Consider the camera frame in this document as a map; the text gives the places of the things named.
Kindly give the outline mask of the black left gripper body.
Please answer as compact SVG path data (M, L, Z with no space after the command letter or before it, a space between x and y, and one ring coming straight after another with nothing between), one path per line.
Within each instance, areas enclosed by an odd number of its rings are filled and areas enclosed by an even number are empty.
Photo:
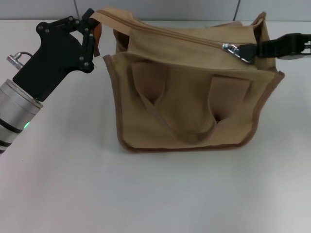
M68 17L52 23L41 22L36 32L41 45L13 77L13 82L34 99L44 101L69 73L91 73L94 64L84 61L83 36L78 31L69 32Z

